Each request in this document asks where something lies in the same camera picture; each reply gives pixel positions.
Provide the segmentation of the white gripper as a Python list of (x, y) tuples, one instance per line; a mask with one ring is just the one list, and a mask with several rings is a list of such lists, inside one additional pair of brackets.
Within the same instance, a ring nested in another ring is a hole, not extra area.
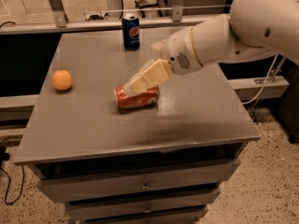
[(203, 68), (193, 50), (191, 27), (152, 44), (151, 48), (163, 60), (147, 61), (123, 85), (123, 91), (129, 97), (137, 96), (165, 83), (172, 75), (172, 70), (176, 75), (187, 75)]

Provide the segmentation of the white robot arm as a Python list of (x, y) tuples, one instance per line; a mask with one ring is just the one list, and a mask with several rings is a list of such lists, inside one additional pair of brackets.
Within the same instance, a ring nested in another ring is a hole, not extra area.
[(180, 30), (152, 45), (150, 60), (123, 86), (137, 96), (213, 63), (255, 61), (278, 53), (299, 62), (299, 0), (233, 0), (228, 14)]

